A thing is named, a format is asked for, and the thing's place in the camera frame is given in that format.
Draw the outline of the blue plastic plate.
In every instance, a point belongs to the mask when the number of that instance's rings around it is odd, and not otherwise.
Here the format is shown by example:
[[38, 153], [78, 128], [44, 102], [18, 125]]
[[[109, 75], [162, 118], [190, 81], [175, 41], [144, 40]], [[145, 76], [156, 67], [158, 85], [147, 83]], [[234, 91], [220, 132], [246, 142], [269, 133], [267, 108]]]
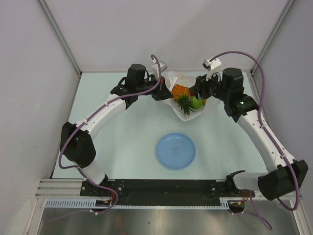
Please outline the blue plastic plate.
[[182, 170], [194, 161], [196, 148], [194, 142], [187, 135], [170, 133], [157, 142], [155, 156], [165, 168]]

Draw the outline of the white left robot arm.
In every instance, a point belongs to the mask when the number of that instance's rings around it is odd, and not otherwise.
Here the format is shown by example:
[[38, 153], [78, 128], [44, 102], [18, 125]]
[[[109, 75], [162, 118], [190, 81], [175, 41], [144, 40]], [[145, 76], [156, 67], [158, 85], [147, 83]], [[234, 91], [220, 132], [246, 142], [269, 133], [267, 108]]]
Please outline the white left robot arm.
[[93, 140], [99, 131], [113, 117], [127, 110], [141, 95], [150, 95], [156, 101], [172, 98], [161, 75], [167, 69], [163, 62], [152, 66], [148, 74], [146, 67], [132, 64], [127, 75], [119, 81], [108, 98], [88, 117], [74, 124], [66, 122], [62, 127], [60, 156], [73, 162], [73, 168], [82, 172], [84, 178], [92, 181], [91, 190], [96, 195], [104, 195], [108, 190], [108, 177], [96, 161]]

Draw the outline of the white plastic bag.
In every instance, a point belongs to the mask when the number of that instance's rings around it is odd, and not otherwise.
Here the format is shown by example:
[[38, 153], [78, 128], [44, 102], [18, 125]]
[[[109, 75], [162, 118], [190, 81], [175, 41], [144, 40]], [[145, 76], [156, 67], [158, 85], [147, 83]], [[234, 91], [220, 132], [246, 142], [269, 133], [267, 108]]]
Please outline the white plastic bag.
[[[195, 76], [185, 76], [179, 72], [170, 71], [170, 72], [167, 72], [165, 75], [166, 87], [171, 92], [172, 92], [173, 87], [176, 84], [188, 87], [190, 89], [190, 87], [192, 87], [195, 84], [195, 82], [196, 82]], [[202, 106], [199, 109], [194, 109], [194, 111], [191, 112], [190, 115], [184, 115], [183, 112], [180, 110], [179, 106], [174, 102], [173, 98], [167, 99], [167, 100], [163, 101], [163, 103], [171, 106], [174, 113], [182, 121], [189, 121], [189, 120], [195, 119], [196, 117], [198, 117], [201, 114], [213, 111], [220, 104], [220, 101], [214, 97], [210, 97], [208, 99], [202, 99], [202, 100], [203, 100]]]

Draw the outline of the orange fake pineapple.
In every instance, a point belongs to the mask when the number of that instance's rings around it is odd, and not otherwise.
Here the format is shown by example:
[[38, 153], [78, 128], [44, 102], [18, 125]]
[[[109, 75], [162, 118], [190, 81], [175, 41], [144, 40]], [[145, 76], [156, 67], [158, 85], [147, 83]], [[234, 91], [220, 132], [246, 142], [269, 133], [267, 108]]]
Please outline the orange fake pineapple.
[[194, 111], [194, 104], [188, 87], [176, 84], [172, 89], [174, 102], [179, 106], [184, 115]]

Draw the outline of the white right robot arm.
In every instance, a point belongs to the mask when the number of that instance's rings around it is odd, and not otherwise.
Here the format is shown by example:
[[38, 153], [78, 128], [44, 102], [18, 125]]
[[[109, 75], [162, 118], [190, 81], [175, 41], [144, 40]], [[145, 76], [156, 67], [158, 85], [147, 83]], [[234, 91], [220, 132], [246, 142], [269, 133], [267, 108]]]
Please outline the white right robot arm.
[[259, 191], [270, 201], [293, 191], [299, 192], [309, 169], [307, 163], [296, 160], [282, 146], [259, 113], [254, 98], [244, 93], [243, 81], [240, 69], [227, 68], [222, 74], [198, 76], [190, 89], [198, 98], [214, 97], [224, 103], [226, 114], [246, 132], [266, 166], [265, 173], [241, 170], [229, 174], [226, 192], [238, 196], [243, 189]]

